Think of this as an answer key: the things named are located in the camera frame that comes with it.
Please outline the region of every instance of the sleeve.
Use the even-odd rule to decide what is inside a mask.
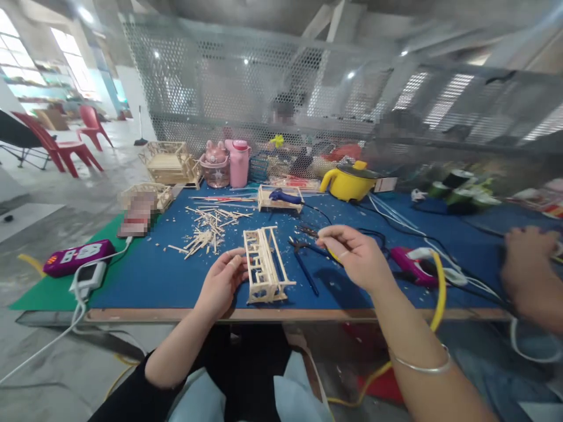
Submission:
[[[96,410],[89,422],[165,421],[168,412],[182,390],[177,387],[161,390],[145,378],[145,366],[150,353],[133,373]]]

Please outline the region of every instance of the table edge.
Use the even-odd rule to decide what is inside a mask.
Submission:
[[[179,322],[192,309],[91,309],[86,314],[88,322]],[[418,310],[425,319],[431,319],[434,309]],[[500,308],[446,309],[444,320],[496,320],[507,321],[509,314]],[[297,322],[297,321],[353,321],[373,322],[377,318],[373,309],[234,309],[220,321],[231,322]]]

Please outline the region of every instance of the ceiling light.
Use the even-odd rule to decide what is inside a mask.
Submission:
[[[92,16],[92,14],[86,9],[84,9],[82,6],[78,8],[78,13],[80,14],[80,16],[82,16],[82,19],[84,19],[86,22],[94,23],[94,17]]]

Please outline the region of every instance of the broom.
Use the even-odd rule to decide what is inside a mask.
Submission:
[[[139,127],[141,129],[141,139],[136,140],[133,145],[136,147],[142,147],[147,144],[147,140],[143,138],[143,121],[141,119],[141,106],[139,105]]]

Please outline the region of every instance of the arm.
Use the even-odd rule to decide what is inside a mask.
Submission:
[[[213,264],[194,310],[178,324],[147,361],[145,377],[162,389],[173,388],[188,374],[207,333],[230,307],[233,294],[248,277],[244,248],[227,251]]]
[[[563,334],[563,283],[553,272],[550,255],[559,234],[537,227],[512,229],[501,273],[504,289],[519,314],[555,334]]]
[[[395,377],[414,420],[497,420],[453,362],[447,372],[427,375],[394,359],[398,356],[413,365],[433,368],[444,365],[447,354],[420,313],[397,286],[374,239],[347,226],[330,226],[319,232],[318,244],[330,248],[341,260],[350,279],[372,298],[391,351]]]
[[[248,277],[244,248],[222,254],[209,269],[198,302],[123,384],[100,406],[90,422],[164,421],[182,390],[209,330],[230,307]]]

